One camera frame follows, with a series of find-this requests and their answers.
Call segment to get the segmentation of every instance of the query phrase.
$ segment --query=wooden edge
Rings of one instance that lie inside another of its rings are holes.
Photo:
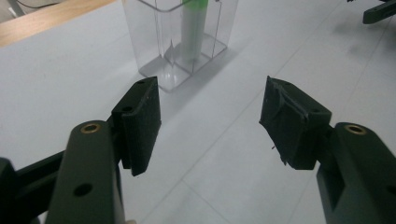
[[[67,0],[0,23],[0,48],[65,23],[116,0]]]

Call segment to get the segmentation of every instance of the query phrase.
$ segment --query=green marker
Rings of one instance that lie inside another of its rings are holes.
[[[182,0],[181,57],[192,63],[201,55],[208,0]]]

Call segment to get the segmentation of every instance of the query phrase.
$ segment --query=white table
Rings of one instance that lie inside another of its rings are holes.
[[[137,223],[325,223],[315,171],[284,166],[258,123],[267,76],[377,132],[396,153],[395,22],[361,23],[374,0],[240,1],[229,49],[173,93],[148,171],[122,172]],[[16,169],[107,119],[143,78],[121,1],[0,49],[0,156]]]

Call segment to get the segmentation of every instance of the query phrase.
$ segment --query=clear plastic container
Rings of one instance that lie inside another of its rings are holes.
[[[238,0],[123,0],[139,72],[171,91],[227,49]]]

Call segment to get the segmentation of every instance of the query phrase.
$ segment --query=cable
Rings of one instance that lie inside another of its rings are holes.
[[[20,2],[20,0],[17,0],[17,2],[19,4],[21,4],[21,5],[23,5],[24,7],[35,8],[35,9],[43,8],[43,7],[50,7],[50,6],[54,6],[54,5],[58,5],[59,4],[59,3],[51,3],[51,4],[44,5],[44,6],[39,6],[39,7],[30,7],[30,6],[27,6],[24,3]]]

